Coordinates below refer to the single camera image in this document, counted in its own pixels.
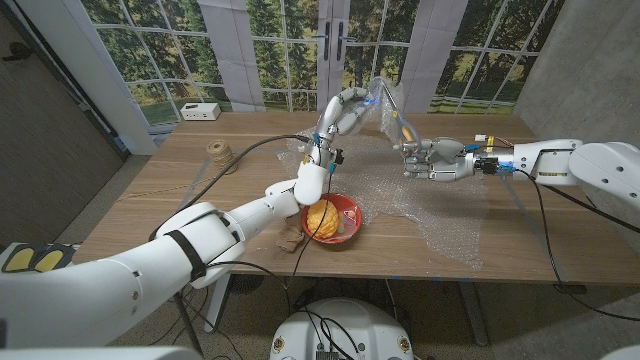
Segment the black strap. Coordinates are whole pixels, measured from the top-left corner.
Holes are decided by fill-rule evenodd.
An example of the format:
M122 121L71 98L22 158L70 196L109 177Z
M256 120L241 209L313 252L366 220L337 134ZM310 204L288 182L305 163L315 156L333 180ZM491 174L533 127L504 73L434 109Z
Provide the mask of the black strap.
M191 281L196 281L198 278L203 277L207 273L207 266L202 262L200 255L198 255L189 240L179 230L173 230L166 235L171 236L180 245L180 248L182 248L182 251L191 262Z

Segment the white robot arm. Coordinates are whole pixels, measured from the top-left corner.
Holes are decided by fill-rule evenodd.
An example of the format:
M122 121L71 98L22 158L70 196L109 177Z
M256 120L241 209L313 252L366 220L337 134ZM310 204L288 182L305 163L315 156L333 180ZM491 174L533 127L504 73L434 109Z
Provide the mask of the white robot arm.
M341 163L341 151L330 148L334 134L352 133L366 110L361 104L340 117L342 104L367 96L364 89L336 96L318 122L298 179L272 185L261 199L226 213L210 203L193 205L167 220L155 240L106 259L42 274L0 274L6 347L106 345L187 283L202 288L216 281L233 265L207 264L239 260L245 241L296 214L299 203L320 199L327 173Z
M342 115L343 105L355 102L355 109ZM315 204L322 195L322 186L333 164L342 164L342 150L332 149L336 134L355 134L362 128L362 115L372 106L374 97L363 88L349 88L334 96L320 116L313 146L308 149L298 168L298 181L294 188L296 200L304 205Z
M398 124L401 140L393 148L402 152L406 177L450 182L482 171L525 180L528 177L524 171L541 185L572 186L584 181L640 209L640 151L633 145L585 145L581 140L557 139L503 147L494 145L494 138L489 137L486 146L464 146L446 137L420 139L384 82L382 85ZM485 140L485 135L476 135L476 141Z

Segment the bubble wrap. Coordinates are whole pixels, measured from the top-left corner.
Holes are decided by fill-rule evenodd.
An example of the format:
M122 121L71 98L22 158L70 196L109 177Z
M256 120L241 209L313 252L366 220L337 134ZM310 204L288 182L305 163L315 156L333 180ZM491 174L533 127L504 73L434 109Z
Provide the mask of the bubble wrap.
M393 96L396 105L402 109L404 107L404 91L402 83L393 86L393 82L387 78L377 76L369 83L369 92L378 99L378 105L370 108L362 115L363 123L379 122L380 132L389 137L392 143L397 144L398 140L398 123L393 118L393 106L387 93L384 91L382 82L387 85L389 93Z
M300 134L311 136L315 128ZM302 154L299 142L287 143L278 154L290 177L295 177ZM331 180L331 192L354 199L364 225L379 213L404 216L418 224L429 248L438 254L480 268L480 229L488 211L480 177L455 183L405 178L402 155L386 139L353 135L336 137L333 148L343 149L344 163Z

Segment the wooden table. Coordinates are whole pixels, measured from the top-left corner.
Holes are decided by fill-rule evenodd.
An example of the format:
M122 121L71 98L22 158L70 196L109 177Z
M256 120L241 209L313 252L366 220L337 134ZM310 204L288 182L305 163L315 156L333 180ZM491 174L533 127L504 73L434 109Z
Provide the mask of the wooden table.
M315 126L317 118L314 113L223 113L215 122L183 121L123 197L192 184L207 158L205 146L213 139L225 139L233 149L243 149L268 136L292 134ZM463 143L473 142L475 134L501 136L515 143L536 140L515 116L408 115L407 118L424 137L450 136ZM203 200L230 210L264 196L264 189L269 185L287 179L276 157L276 150L284 147L285 141L281 140L250 153L241 160L238 171L224 176ZM213 166L208 166L201 178L216 173ZM546 248L531 228L531 222L539 229L542 227L532 184L508 180L526 208L522 209L523 213L500 177L487 177L483 181L489 212L480 236L482 268L474 269L429 250L416 224L406 218L382 214L370 226L363 226L357 239L343 246L310 243L297 274L555 282ZM202 187L204 184L198 185L194 193ZM182 187L117 202L82 244L74 262L107 257L143 244L149 233L176 211L187 189ZM640 258L606 220L546 189L542 191L556 261L571 282L640 285ZM567 191L585 198L577 187ZM276 274L290 275L300 247L293 254L280 250L275 238L279 226L281 224L272 225L249 242L242 260L262 265ZM234 267L233 272L258 273L244 266Z

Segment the white box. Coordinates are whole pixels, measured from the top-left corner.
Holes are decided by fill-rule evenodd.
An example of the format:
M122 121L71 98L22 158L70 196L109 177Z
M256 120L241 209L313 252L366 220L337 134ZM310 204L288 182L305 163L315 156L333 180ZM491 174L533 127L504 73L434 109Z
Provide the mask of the white box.
M220 115L218 103L186 103L180 109L185 120L215 120Z

